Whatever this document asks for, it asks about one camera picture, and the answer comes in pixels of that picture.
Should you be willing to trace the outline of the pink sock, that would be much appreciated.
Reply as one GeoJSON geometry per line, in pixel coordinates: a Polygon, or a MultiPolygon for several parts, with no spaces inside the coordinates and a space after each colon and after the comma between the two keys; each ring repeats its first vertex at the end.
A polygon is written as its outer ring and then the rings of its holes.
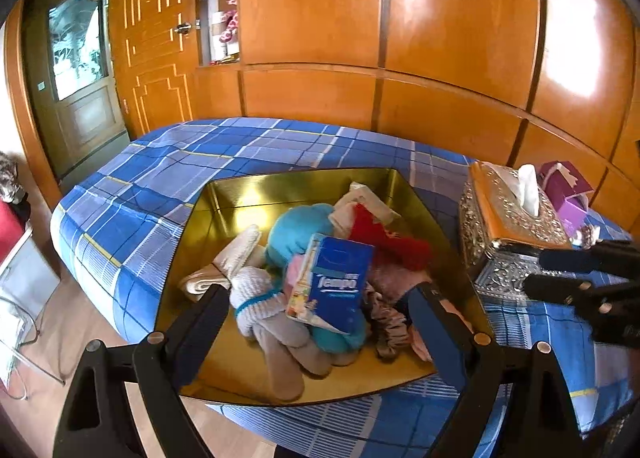
{"type": "Polygon", "coordinates": [[[368,277],[369,285],[382,294],[385,301],[392,305],[407,319],[410,348],[424,362],[431,362],[432,357],[420,336],[418,329],[413,328],[408,311],[408,293],[426,282],[434,285],[434,280],[426,270],[408,270],[393,263],[374,264],[368,277]]]}

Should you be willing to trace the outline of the red soft item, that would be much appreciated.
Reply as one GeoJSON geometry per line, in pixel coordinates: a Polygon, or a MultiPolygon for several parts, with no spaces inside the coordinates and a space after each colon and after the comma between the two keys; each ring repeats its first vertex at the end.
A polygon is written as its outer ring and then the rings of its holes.
{"type": "Polygon", "coordinates": [[[355,205],[348,240],[373,247],[378,263],[393,263],[408,270],[426,270],[433,259],[428,242],[388,231],[362,204],[355,205]]]}

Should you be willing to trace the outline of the purple tissue box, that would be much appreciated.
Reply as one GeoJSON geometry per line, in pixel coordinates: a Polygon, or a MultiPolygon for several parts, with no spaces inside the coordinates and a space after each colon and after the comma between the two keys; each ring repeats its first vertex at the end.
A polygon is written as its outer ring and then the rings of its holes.
{"type": "Polygon", "coordinates": [[[540,166],[538,181],[570,238],[584,225],[593,188],[570,161],[552,161],[540,166]]]}

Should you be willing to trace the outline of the white blue striped sock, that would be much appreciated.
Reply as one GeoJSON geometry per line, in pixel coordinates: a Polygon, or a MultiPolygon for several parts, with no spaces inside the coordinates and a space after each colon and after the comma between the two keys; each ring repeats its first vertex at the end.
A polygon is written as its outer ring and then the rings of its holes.
{"type": "Polygon", "coordinates": [[[285,296],[267,270],[243,267],[231,279],[229,302],[243,337],[254,337],[256,323],[285,311],[285,296]]]}

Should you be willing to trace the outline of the silver ornate tissue box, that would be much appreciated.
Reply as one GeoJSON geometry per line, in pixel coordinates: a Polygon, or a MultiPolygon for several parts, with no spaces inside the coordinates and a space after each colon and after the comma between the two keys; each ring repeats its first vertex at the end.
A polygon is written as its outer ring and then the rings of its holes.
{"type": "Polygon", "coordinates": [[[517,169],[486,161],[469,167],[459,202],[463,259],[476,290],[497,299],[524,301],[524,279],[542,274],[545,249],[569,249],[555,209],[538,181],[540,166],[517,169]]]}

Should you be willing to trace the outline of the grey socks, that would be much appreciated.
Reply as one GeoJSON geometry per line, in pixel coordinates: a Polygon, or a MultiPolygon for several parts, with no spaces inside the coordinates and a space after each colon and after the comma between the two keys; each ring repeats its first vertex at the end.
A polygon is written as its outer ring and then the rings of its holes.
{"type": "Polygon", "coordinates": [[[326,378],[334,367],[349,366],[359,355],[358,350],[338,354],[322,351],[309,329],[284,313],[259,319],[252,331],[265,356],[271,394],[282,402],[302,396],[304,374],[326,378]]]}

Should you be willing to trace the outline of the blue plaid bed cover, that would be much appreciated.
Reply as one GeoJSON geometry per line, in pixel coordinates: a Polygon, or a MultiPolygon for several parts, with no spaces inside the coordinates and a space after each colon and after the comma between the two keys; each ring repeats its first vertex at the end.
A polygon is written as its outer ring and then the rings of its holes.
{"type": "MultiPolygon", "coordinates": [[[[128,342],[153,328],[183,226],[207,181],[305,167],[393,167],[416,189],[446,236],[456,236],[470,160],[361,129],[278,119],[204,120],[134,140],[81,181],[53,212],[58,255],[88,299],[128,342]]],[[[484,308],[503,345],[548,342],[582,430],[631,400],[629,358],[596,344],[564,306],[490,297],[484,308]]],[[[457,394],[437,377],[385,393],[298,408],[222,405],[221,415],[308,457],[421,457],[457,394]]]]}

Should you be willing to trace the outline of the beige folded cloth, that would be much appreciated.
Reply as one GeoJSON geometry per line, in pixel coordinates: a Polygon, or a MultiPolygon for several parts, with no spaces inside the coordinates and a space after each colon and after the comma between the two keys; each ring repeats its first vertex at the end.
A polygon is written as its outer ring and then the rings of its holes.
{"type": "Polygon", "coordinates": [[[261,237],[258,226],[249,225],[216,255],[213,262],[181,279],[179,289],[194,302],[200,300],[212,285],[229,290],[231,279],[242,268],[265,265],[266,248],[260,244],[261,237]]]}

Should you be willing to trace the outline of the striped brown scrunchie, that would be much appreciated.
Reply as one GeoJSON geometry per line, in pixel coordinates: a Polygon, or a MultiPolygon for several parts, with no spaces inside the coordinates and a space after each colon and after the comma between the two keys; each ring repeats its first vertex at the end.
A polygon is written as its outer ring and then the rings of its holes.
{"type": "Polygon", "coordinates": [[[369,322],[378,358],[383,362],[396,360],[411,344],[406,316],[388,304],[372,285],[363,291],[362,310],[369,322]]]}

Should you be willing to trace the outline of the gold metal tin box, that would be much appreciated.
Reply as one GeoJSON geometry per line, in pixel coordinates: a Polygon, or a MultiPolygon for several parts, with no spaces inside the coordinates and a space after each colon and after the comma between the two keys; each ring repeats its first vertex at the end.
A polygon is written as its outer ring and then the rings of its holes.
{"type": "MultiPolygon", "coordinates": [[[[250,225],[256,225],[265,242],[277,218],[296,205],[334,204],[352,181],[367,185],[386,205],[399,213],[410,235],[436,250],[453,249],[437,224],[435,209],[427,207],[398,170],[333,169],[242,176],[209,181],[186,221],[172,258],[155,330],[167,334],[166,352],[172,380],[180,393],[218,404],[243,406],[305,406],[339,402],[405,386],[435,373],[409,352],[391,364],[375,356],[366,343],[355,363],[333,368],[323,379],[303,372],[304,392],[298,400],[277,400],[270,391],[268,370],[257,343],[242,337],[233,309],[214,292],[214,306],[196,316],[198,303],[180,290],[179,281],[213,262],[215,256],[250,225]]],[[[475,331],[493,335],[480,298],[471,282],[440,285],[445,296],[471,322],[475,331]]]]}

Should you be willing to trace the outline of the turquoise fluffy sock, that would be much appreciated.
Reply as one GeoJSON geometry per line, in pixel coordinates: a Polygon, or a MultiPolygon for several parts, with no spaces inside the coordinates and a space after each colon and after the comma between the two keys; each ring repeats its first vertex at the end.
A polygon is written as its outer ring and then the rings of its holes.
{"type": "MultiPolygon", "coordinates": [[[[326,203],[300,205],[283,213],[273,224],[268,236],[266,261],[269,266],[281,270],[282,289],[286,296],[291,295],[297,281],[311,237],[316,233],[333,235],[334,228],[329,219],[333,210],[334,207],[326,203]]],[[[334,363],[346,363],[347,354],[356,354],[363,347],[367,322],[362,311],[357,311],[354,331],[349,334],[317,327],[311,327],[310,331],[314,343],[330,354],[334,363]]]]}

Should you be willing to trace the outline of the blue tempo tissue pack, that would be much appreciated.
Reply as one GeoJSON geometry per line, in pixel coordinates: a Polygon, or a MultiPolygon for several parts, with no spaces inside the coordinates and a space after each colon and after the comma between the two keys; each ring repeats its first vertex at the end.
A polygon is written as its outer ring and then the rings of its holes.
{"type": "Polygon", "coordinates": [[[334,333],[353,333],[373,254],[370,244],[315,233],[288,299],[288,317],[334,333]]]}

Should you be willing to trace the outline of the wooden door with glass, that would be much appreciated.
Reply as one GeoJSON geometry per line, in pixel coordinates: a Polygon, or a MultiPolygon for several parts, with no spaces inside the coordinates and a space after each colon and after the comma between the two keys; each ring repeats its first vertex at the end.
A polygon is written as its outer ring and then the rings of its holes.
{"type": "Polygon", "coordinates": [[[24,0],[30,103],[63,191],[129,144],[116,94],[107,10],[108,0],[24,0]]]}

